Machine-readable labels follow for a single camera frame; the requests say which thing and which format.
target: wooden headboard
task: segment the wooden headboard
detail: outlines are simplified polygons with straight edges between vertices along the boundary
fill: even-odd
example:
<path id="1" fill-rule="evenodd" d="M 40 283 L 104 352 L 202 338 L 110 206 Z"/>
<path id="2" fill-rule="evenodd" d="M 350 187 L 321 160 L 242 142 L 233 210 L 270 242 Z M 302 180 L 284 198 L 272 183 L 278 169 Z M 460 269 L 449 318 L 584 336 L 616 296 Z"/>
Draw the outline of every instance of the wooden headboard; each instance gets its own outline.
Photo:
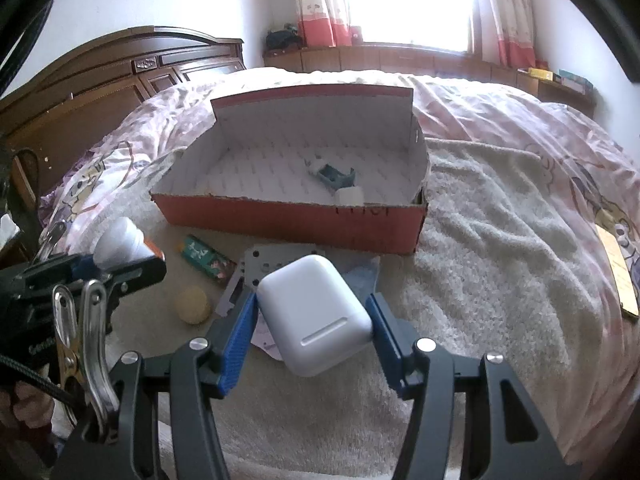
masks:
<path id="1" fill-rule="evenodd" d="M 33 207 L 37 193 L 157 92 L 244 68 L 242 40 L 185 28 L 128 28 L 77 47 L 0 101 L 8 145 L 31 148 L 40 163 L 39 190 L 29 185 L 30 158 L 15 163 L 18 192 Z"/>

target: pink bedsheet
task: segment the pink bedsheet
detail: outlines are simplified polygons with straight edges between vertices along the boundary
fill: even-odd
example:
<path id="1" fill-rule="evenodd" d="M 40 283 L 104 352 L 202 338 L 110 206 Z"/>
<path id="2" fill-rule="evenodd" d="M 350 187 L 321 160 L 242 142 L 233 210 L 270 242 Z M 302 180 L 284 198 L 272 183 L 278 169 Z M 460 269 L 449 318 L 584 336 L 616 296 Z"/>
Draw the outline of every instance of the pink bedsheet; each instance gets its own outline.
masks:
<path id="1" fill-rule="evenodd" d="M 623 319 L 606 253 L 596 234 L 614 234 L 640 290 L 640 173 L 595 122 L 565 105 L 544 104 L 514 88 L 377 71 L 293 74 L 263 68 L 210 84 L 160 92 L 125 119 L 93 158 L 55 193 L 53 221 L 68 222 L 59 248 L 75 250 L 82 232 L 143 171 L 184 149 L 214 121 L 210 99 L 237 92 L 319 83 L 370 83 L 414 88 L 414 113 L 427 136 L 475 140 L 536 153 L 558 212 L 580 242 L 602 300 L 602 344 L 589 391 L 558 392 L 558 444 L 569 462 L 592 470 L 618 438 L 638 400 L 638 326 Z"/>

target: small white container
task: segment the small white container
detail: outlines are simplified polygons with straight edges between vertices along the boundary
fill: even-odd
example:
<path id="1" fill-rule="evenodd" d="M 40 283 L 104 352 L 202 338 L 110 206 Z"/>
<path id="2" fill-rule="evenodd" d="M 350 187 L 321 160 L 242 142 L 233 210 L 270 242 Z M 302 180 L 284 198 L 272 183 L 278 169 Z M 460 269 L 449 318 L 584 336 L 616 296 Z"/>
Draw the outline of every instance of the small white container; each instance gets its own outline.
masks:
<path id="1" fill-rule="evenodd" d="M 296 375 L 318 375 L 371 341 L 369 314 L 322 256 L 305 256 L 268 274 L 257 297 L 282 359 Z"/>
<path id="2" fill-rule="evenodd" d="M 144 233 L 129 218 L 121 216 L 100 236 L 95 245 L 94 264 L 107 270 L 150 256 L 164 258 L 162 251 L 145 240 Z"/>
<path id="3" fill-rule="evenodd" d="M 341 187 L 335 191 L 334 197 L 336 205 L 364 205 L 364 192 L 360 186 Z"/>

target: curtain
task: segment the curtain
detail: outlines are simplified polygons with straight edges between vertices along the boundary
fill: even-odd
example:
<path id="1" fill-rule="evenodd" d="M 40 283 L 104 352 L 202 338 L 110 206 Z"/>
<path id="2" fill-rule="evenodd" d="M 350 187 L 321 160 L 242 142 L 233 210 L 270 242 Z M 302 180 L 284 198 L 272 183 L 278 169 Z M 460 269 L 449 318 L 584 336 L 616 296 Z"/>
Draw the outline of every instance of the curtain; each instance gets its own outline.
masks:
<path id="1" fill-rule="evenodd" d="M 307 46 L 350 45 L 344 0 L 296 0 L 298 28 Z"/>
<path id="2" fill-rule="evenodd" d="M 490 0 L 498 30 L 500 63 L 512 68 L 535 67 L 531 0 Z"/>

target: cardboard box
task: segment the cardboard box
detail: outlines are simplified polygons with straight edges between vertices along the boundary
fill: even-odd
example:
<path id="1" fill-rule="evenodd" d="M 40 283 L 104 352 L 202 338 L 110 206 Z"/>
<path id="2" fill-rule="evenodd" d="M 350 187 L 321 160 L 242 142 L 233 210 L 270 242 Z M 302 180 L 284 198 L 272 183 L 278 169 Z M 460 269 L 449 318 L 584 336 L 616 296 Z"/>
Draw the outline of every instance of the cardboard box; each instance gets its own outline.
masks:
<path id="1" fill-rule="evenodd" d="M 293 86 L 212 102 L 216 123 L 152 189 L 176 225 L 375 253 L 412 253 L 430 168 L 411 88 Z M 309 174 L 356 170 L 365 205 L 336 206 Z"/>

